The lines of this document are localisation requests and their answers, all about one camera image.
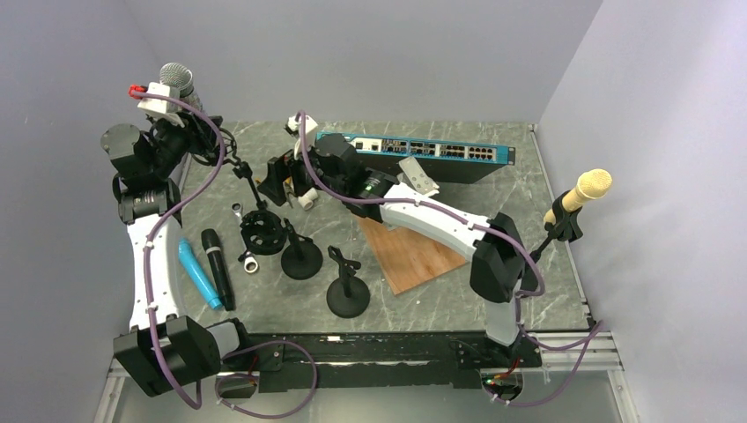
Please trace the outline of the tripod shock mount stand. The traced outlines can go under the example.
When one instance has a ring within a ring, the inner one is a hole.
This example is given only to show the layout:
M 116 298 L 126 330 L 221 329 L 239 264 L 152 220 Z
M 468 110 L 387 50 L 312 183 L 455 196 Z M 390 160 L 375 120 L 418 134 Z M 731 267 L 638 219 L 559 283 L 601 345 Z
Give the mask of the tripod shock mount stand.
M 267 202 L 260 197 L 251 166 L 239 156 L 239 146 L 235 135 L 224 128 L 220 128 L 219 132 L 220 136 L 211 135 L 213 146 L 208 163 L 214 167 L 229 165 L 238 179 L 245 180 L 248 183 L 255 199 L 256 209 L 266 212 L 268 210 Z

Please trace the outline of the shock mount desk stand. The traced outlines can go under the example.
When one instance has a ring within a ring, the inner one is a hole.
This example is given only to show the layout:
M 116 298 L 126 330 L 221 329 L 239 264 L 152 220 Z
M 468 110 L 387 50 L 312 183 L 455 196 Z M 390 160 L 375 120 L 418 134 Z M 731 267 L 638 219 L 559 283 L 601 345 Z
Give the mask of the shock mount desk stand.
M 243 235 L 254 256 L 280 254 L 282 272 L 295 280 L 310 279 L 323 263 L 322 252 L 314 241 L 298 234 L 289 219 L 267 211 L 251 211 L 243 216 Z

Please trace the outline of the silver mesh glitter microphone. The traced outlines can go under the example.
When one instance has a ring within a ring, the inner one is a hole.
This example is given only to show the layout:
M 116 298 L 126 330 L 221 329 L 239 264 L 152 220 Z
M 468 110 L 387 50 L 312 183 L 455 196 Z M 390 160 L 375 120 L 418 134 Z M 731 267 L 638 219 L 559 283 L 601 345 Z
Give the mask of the silver mesh glitter microphone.
M 193 73 L 187 66 L 176 62 L 164 64 L 159 71 L 159 82 L 175 88 L 179 92 L 179 101 L 204 112 L 203 103 L 194 86 Z

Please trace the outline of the black handheld microphone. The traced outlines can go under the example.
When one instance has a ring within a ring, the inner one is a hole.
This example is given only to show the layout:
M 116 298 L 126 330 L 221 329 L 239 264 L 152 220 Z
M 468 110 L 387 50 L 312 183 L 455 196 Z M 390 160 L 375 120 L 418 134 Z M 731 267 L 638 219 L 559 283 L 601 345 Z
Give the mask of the black handheld microphone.
M 207 256 L 211 267 L 211 273 L 218 293 L 218 298 L 226 311 L 234 311 L 236 309 L 235 296 L 226 266 L 221 240 L 214 229 L 208 228 L 201 232 L 201 242 L 203 251 Z

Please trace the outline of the blue foam microphone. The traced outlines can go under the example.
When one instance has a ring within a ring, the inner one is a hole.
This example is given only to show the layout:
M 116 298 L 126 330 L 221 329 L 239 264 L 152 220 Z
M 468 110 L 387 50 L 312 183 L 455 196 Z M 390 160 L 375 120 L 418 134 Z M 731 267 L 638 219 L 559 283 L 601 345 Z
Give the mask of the blue foam microphone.
M 223 307 L 216 288 L 207 277 L 191 248 L 188 240 L 180 238 L 178 242 L 178 258 L 182 268 L 185 270 L 197 291 L 201 294 L 205 303 L 213 310 Z

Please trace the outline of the clip desk mic stand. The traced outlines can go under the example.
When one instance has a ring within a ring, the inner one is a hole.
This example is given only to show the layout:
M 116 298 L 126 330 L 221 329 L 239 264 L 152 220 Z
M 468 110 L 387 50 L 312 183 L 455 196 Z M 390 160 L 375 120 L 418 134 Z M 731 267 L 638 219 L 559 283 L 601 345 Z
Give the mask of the clip desk mic stand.
M 344 319 L 362 315 L 370 304 L 371 294 L 368 285 L 356 276 L 361 262 L 345 258 L 335 246 L 328 246 L 328 254 L 338 266 L 338 277 L 326 293 L 330 311 Z

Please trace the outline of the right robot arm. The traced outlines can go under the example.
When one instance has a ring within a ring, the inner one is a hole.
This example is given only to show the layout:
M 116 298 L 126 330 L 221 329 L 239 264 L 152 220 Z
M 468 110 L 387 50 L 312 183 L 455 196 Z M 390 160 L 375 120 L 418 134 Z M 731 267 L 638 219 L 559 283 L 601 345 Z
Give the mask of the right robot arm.
M 259 190 L 282 205 L 287 201 L 286 180 L 296 197 L 310 189 L 324 191 L 358 217 L 410 229 L 470 262 L 470 287 L 485 302 L 487 358 L 505 366 L 518 356 L 518 297 L 529 253 L 509 216 L 499 212 L 488 218 L 431 199 L 393 175 L 366 166 L 339 133 L 311 145 L 298 142 L 269 159 Z

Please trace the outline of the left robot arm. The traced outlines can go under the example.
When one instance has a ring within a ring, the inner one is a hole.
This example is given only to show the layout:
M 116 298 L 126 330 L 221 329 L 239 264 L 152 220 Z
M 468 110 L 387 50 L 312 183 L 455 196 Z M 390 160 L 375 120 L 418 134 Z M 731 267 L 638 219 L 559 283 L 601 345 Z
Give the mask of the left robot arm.
M 129 331 L 114 339 L 114 356 L 145 395 L 156 397 L 216 375 L 222 362 L 243 369 L 254 347 L 236 318 L 204 327 L 189 317 L 179 285 L 182 218 L 172 209 L 181 194 L 171 173 L 188 154 L 217 164 L 223 119 L 181 113 L 176 122 L 151 123 L 148 130 L 117 124 L 100 145 L 116 170 L 113 193 L 135 266 Z

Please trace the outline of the right clip mic stand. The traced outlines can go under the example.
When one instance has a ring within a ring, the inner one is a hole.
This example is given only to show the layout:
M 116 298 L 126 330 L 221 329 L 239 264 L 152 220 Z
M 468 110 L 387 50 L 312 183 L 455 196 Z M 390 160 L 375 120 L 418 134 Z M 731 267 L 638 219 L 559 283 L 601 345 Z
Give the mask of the right clip mic stand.
M 548 211 L 550 217 L 544 221 L 545 240 L 530 253 L 531 258 L 537 262 L 552 241 L 572 243 L 579 240 L 583 236 L 578 222 L 581 210 L 582 203 L 576 189 L 570 189 L 556 198 Z

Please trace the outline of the yellow foam microphone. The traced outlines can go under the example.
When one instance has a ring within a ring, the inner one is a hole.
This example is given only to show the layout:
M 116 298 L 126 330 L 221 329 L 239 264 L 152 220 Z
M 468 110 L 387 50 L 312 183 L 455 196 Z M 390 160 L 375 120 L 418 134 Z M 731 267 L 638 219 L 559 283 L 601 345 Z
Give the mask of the yellow foam microphone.
M 585 203 L 604 197 L 612 182 L 611 174 L 601 168 L 581 174 L 575 186 L 560 198 L 560 209 L 563 212 L 575 212 Z

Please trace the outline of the silver combination wrench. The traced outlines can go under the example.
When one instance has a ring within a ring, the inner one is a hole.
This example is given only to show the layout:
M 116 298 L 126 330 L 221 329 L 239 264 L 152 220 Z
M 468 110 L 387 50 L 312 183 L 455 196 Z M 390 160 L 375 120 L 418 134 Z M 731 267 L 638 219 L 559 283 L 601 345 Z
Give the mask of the silver combination wrench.
M 256 273 L 259 269 L 259 264 L 256 261 L 254 254 L 249 250 L 247 242 L 243 235 L 243 206 L 241 203 L 232 203 L 231 210 L 237 220 L 239 227 L 239 236 L 244 247 L 243 252 L 239 255 L 238 260 L 242 263 L 243 269 L 247 274 Z

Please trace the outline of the wooden board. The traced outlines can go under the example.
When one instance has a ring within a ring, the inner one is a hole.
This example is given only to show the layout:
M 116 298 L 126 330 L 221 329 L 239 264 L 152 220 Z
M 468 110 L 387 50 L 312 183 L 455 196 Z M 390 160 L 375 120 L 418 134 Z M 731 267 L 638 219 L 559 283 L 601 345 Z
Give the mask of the wooden board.
M 410 229 L 388 228 L 371 219 L 357 221 L 394 295 L 466 264 L 452 249 Z

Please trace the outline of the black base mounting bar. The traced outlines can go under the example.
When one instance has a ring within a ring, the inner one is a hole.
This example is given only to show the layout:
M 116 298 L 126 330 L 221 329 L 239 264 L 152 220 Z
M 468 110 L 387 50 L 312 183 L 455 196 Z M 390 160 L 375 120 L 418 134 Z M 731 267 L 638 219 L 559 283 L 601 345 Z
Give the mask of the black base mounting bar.
M 253 352 L 228 358 L 223 371 L 259 376 L 262 393 L 305 389 L 447 385 L 477 389 L 479 374 L 542 366 L 537 347 L 505 347 L 484 332 L 415 331 L 251 334 Z

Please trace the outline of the white hinged bracket fixture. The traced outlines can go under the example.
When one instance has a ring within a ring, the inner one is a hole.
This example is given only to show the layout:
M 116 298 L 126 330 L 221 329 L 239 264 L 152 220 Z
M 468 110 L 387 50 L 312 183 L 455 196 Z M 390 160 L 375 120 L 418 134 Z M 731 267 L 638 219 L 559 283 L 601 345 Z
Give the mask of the white hinged bracket fixture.
M 401 169 L 397 175 L 399 182 L 408 185 L 425 197 L 433 197 L 440 192 L 440 186 L 425 173 L 415 157 L 409 156 L 402 159 L 397 165 Z

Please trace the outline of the blue network switch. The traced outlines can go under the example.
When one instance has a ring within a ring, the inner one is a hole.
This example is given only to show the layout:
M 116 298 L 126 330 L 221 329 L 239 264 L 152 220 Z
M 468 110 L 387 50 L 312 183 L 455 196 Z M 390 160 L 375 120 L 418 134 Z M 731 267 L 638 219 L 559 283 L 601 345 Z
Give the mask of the blue network switch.
M 366 167 L 396 174 L 398 162 L 413 157 L 436 182 L 471 184 L 516 162 L 512 146 L 353 133 L 342 137 Z

